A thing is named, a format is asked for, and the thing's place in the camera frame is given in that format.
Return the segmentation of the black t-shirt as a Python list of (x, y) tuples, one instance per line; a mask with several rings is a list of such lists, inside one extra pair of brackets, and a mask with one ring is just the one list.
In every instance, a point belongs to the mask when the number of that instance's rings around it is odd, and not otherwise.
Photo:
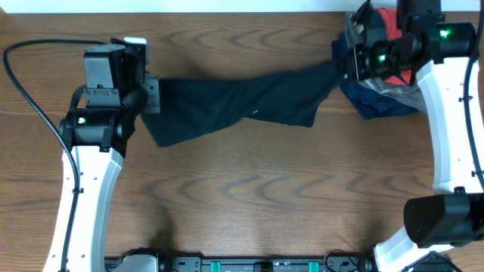
[(142, 120), (159, 147), (230, 127), (243, 118), (310, 128), (342, 75), (331, 63), (252, 79), (161, 79), (160, 112)]

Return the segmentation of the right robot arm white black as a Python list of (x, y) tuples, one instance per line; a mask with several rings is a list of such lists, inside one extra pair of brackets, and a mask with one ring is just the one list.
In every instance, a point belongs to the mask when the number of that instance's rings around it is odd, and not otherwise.
[(433, 194), (410, 199), (404, 224), (361, 262), (363, 271), (412, 271), (428, 258), (483, 238), (483, 123), (477, 35), (471, 23), (416, 14), (390, 40), (383, 23), (347, 20), (349, 52), (338, 65), (353, 81), (413, 72), (433, 145)]

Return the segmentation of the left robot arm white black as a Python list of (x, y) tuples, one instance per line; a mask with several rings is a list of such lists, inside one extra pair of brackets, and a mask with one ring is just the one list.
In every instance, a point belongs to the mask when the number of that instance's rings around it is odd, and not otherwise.
[(46, 271), (103, 271), (110, 204), (139, 113), (159, 113), (159, 78), (89, 79), (60, 124), (65, 151), (60, 206)]

